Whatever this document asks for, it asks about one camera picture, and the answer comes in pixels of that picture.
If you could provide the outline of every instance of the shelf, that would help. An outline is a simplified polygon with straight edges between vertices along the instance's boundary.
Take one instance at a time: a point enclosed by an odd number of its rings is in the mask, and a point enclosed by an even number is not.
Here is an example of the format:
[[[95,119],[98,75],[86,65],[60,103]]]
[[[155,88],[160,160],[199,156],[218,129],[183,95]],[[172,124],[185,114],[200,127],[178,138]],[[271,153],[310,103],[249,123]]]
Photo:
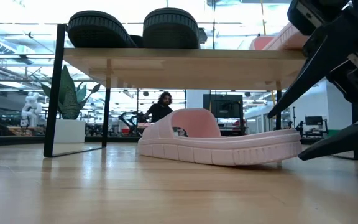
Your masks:
[[[305,58],[273,50],[65,49],[66,62],[111,88],[276,90]]]

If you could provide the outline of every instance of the computer screen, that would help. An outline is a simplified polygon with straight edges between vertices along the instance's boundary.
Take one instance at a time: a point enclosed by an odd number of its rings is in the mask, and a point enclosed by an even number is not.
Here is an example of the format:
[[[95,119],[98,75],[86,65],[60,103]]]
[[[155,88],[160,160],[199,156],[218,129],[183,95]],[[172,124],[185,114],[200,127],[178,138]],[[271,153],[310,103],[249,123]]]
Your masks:
[[[305,116],[306,125],[323,125],[322,116]]]
[[[204,109],[215,118],[242,118],[242,95],[204,94]]]

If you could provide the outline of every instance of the person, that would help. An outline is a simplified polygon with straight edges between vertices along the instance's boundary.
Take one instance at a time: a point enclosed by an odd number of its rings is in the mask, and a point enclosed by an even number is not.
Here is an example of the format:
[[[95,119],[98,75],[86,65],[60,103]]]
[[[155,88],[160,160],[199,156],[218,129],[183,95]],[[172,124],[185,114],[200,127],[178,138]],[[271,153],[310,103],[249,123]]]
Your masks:
[[[154,103],[150,109],[145,114],[145,117],[152,115],[152,123],[159,121],[164,118],[166,115],[172,112],[172,109],[169,105],[172,103],[172,96],[169,92],[165,91],[160,95],[158,103]]]

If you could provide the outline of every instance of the pink slide sandal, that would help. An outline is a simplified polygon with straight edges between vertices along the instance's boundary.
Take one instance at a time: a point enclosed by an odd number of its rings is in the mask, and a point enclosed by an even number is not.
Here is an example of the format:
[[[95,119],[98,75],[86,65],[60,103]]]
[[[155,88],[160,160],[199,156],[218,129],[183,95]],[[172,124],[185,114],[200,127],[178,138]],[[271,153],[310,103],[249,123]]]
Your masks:
[[[176,136],[181,127],[188,137]],[[301,136],[294,129],[238,137],[222,137],[215,117],[206,109],[176,110],[146,128],[139,153],[162,159],[214,165],[253,165],[296,157]]]

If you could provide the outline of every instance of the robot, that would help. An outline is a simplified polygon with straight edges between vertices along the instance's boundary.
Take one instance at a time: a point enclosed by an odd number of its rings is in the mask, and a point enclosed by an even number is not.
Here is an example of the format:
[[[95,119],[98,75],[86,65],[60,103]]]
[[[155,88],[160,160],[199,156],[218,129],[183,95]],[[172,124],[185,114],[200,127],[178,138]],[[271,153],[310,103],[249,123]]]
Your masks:
[[[25,105],[22,109],[21,127],[36,127],[38,115],[42,111],[41,103],[38,103],[39,93],[29,92],[25,98]]]

